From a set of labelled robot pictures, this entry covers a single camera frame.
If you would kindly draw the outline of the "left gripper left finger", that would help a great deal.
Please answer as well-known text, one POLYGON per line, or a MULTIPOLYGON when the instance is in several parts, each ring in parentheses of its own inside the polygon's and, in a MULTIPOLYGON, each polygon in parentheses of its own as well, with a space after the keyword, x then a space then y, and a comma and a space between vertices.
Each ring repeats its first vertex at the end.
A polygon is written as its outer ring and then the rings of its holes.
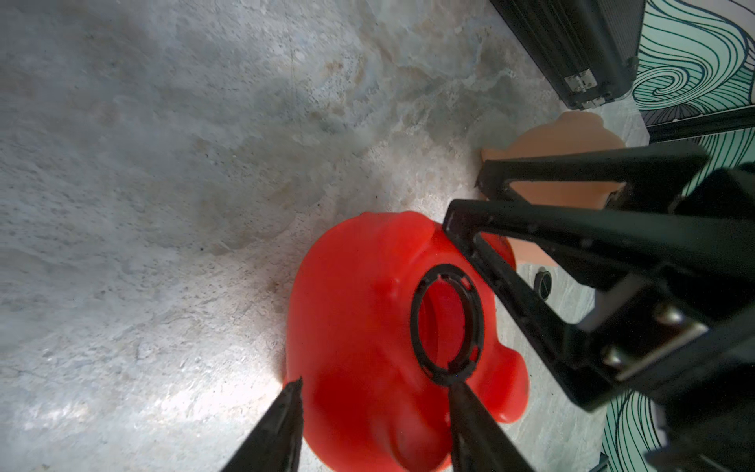
POLYGON ((222 472, 299 469, 304 429, 302 388, 302 379, 283 388, 222 472))

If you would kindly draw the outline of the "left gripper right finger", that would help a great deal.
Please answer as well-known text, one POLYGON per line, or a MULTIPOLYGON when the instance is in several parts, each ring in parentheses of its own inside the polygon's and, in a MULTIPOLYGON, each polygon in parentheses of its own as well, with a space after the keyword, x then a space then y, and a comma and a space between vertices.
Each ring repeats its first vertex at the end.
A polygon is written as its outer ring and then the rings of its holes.
POLYGON ((454 471, 534 471, 466 383, 451 385, 448 398, 454 471))

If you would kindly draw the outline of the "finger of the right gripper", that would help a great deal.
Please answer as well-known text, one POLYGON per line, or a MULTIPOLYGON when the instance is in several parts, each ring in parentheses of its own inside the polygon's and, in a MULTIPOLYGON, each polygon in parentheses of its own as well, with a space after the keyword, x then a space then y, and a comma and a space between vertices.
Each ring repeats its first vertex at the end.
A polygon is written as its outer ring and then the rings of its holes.
POLYGON ((681 191, 708 162, 694 143, 659 143, 612 151, 525 157, 483 164, 476 185, 494 201, 522 202, 515 182, 615 182, 623 184, 610 207, 629 212, 668 212, 681 191))

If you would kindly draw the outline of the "pink piggy bank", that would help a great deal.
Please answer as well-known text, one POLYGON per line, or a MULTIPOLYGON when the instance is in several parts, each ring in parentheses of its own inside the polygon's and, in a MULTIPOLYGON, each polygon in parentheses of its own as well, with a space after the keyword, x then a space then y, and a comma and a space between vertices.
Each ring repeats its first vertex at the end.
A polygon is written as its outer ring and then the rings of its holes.
MULTIPOLYGON (((482 161, 575 155, 623 149, 624 141, 604 126, 603 119, 583 111, 564 112, 556 121, 533 128, 506 149, 483 149, 482 161)), ((528 203, 566 208, 605 208, 610 194, 624 187, 619 182, 515 182, 514 191, 528 203)))

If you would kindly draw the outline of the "red piggy bank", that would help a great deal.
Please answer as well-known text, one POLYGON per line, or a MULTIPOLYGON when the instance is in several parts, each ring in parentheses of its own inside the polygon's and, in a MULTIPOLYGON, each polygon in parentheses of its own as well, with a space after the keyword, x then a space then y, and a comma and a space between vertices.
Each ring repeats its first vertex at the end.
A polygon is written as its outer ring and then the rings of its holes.
POLYGON ((290 296, 286 377, 301 381, 304 436, 336 471, 435 471, 450 462, 448 393, 418 362, 410 323, 444 368, 464 338, 460 286, 479 297, 484 339, 468 385, 499 423, 523 415, 529 376, 499 341, 495 294, 438 222, 418 212, 366 212, 328 230, 290 296))

